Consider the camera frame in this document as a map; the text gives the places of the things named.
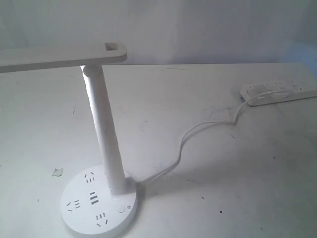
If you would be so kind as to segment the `white desk lamp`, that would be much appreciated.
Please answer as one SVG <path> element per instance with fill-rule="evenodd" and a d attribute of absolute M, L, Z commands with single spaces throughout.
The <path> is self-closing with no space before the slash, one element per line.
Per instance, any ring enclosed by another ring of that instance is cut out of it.
<path fill-rule="evenodd" d="M 81 67 L 103 164 L 76 175 L 62 194 L 63 221 L 78 238 L 114 238 L 136 214 L 136 183 L 122 165 L 103 72 L 103 65 L 126 59 L 127 49 L 119 42 L 0 53 L 2 73 Z"/>

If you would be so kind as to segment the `white power strip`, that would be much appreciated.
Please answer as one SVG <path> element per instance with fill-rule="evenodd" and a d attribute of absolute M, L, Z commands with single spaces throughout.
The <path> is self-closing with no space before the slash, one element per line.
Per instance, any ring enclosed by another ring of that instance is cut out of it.
<path fill-rule="evenodd" d="M 249 106 L 296 101 L 316 97 L 317 82 L 314 80 L 282 80 L 249 84 L 241 87 L 240 95 L 244 101 L 248 101 Z"/>

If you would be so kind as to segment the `small torn tape scrap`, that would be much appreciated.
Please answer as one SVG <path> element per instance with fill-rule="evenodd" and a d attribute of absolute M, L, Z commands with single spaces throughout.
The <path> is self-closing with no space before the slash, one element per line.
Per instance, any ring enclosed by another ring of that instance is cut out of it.
<path fill-rule="evenodd" d="M 61 169 L 55 169 L 54 172 L 52 173 L 52 177 L 60 177 L 63 174 L 63 168 Z"/>

